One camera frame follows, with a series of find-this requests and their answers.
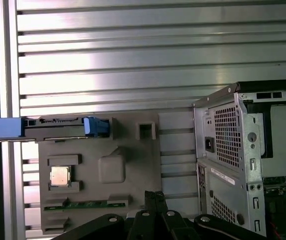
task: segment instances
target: gray plastic block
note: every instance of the gray plastic block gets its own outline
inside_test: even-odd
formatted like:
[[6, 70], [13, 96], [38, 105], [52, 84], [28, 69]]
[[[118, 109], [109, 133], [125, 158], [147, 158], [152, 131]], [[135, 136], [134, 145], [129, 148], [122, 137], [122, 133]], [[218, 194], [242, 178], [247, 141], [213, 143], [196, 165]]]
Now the gray plastic block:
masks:
[[67, 201], [67, 197], [61, 197], [56, 199], [48, 199], [44, 202], [43, 207], [62, 207]]
[[49, 156], [47, 164], [49, 166], [67, 166], [67, 165], [79, 165], [81, 163], [82, 155], [56, 155]]
[[119, 195], [119, 194], [114, 194], [109, 196], [107, 200], [107, 204], [125, 204], [126, 207], [128, 207], [129, 204], [129, 195]]
[[154, 122], [136, 123], [136, 139], [156, 139], [156, 126]]
[[104, 184], [119, 184], [125, 181], [125, 159], [117, 148], [98, 160], [99, 181]]
[[[56, 218], [59, 214], [68, 217], [66, 231], [105, 214], [126, 217], [128, 212], [139, 210], [144, 205], [145, 191], [155, 192], [162, 189], [160, 143], [156, 132], [158, 114], [144, 111], [91, 116], [109, 119], [112, 122], [110, 137], [69, 139], [58, 142], [43, 141], [38, 144], [41, 228], [44, 234], [49, 233], [46, 222], [51, 217]], [[147, 128], [138, 128], [137, 126], [140, 125], [147, 125]], [[142, 136], [140, 135], [141, 140], [137, 139], [137, 129], [143, 131]], [[51, 166], [48, 165], [47, 160], [57, 155], [82, 156], [81, 163], [72, 166], [71, 187], [49, 188]], [[117, 174], [112, 172], [112, 164], [109, 164], [113, 160], [115, 169], [119, 171]], [[124, 174], [120, 173], [122, 168], [124, 168]], [[107, 177], [100, 177], [102, 171], [110, 174]], [[73, 184], [76, 181], [82, 184], [79, 189], [73, 190]], [[125, 203], [125, 207], [44, 210], [46, 201], [55, 199], [57, 196], [66, 197], [72, 203], [108, 201], [108, 203]]]
[[62, 186], [50, 186], [49, 190], [53, 193], [53, 194], [72, 194], [72, 193], [78, 193], [80, 190], [80, 182], [78, 181], [74, 181], [71, 182], [71, 185], [69, 187], [62, 187]]

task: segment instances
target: red wire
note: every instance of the red wire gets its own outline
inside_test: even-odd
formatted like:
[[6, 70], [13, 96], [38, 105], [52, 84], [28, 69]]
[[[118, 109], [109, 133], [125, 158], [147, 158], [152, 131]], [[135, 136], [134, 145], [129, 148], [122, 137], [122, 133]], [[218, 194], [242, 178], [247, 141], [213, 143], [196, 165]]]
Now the red wire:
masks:
[[278, 237], [279, 240], [282, 240], [282, 237], [279, 235], [279, 233], [276, 230], [274, 230], [274, 233]]
[[279, 240], [282, 240], [282, 237], [279, 235], [279, 233], [278, 233], [277, 230], [276, 230], [275, 224], [273, 224], [273, 223], [271, 222], [271, 225], [272, 225], [272, 227], [274, 228], [274, 234], [277, 236], [277, 238], [278, 238]]

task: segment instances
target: screw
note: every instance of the screw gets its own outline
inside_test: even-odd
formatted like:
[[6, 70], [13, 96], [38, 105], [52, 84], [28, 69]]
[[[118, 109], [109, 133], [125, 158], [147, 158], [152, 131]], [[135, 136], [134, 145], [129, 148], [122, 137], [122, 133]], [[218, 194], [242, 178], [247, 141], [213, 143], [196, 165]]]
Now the screw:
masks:
[[168, 211], [168, 212], [167, 212], [167, 216], [172, 217], [172, 216], [174, 216], [174, 215], [175, 215], [175, 213], [174, 213], [173, 211]]
[[116, 222], [116, 221], [117, 221], [117, 218], [112, 217], [112, 218], [109, 219], [109, 221], [110, 221], [110, 222]]
[[210, 222], [211, 220], [208, 217], [203, 216], [201, 217], [201, 221], [207, 223], [207, 222]]

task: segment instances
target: sticker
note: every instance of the sticker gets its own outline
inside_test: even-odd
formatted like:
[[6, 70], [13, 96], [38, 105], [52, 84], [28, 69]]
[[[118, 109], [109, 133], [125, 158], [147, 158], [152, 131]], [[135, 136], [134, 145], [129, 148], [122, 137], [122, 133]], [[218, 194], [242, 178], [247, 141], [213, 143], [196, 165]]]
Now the sticker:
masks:
[[217, 171], [213, 168], [211, 168], [211, 171], [213, 174], [219, 176], [220, 178], [224, 179], [225, 181], [229, 182], [232, 185], [235, 185], [235, 181], [231, 179], [229, 176], [226, 176], [225, 174], [222, 174], [220, 171]]

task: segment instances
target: perforated metal panel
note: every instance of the perforated metal panel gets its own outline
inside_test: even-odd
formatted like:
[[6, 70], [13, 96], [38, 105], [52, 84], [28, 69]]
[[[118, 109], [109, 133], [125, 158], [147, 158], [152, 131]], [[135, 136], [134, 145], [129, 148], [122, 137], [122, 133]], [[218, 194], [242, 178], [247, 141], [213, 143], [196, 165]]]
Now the perforated metal panel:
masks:
[[217, 159], [239, 168], [241, 133], [237, 130], [239, 117], [235, 106], [216, 110], [214, 118]]
[[236, 223], [236, 214], [223, 204], [216, 196], [212, 201], [212, 214], [220, 219]]

